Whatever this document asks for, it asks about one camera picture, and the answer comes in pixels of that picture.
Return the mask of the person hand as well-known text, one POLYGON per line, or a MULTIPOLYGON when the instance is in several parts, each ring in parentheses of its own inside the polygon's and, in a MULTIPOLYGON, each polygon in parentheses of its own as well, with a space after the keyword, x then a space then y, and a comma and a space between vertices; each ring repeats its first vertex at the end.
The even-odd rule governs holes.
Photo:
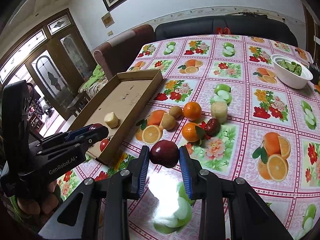
POLYGON ((20 193, 16 197, 18 207, 29 215, 39 215, 41 212, 49 215, 59 204, 59 198, 55 194, 57 188, 57 180, 54 180, 46 188, 41 187, 36 196, 20 193))

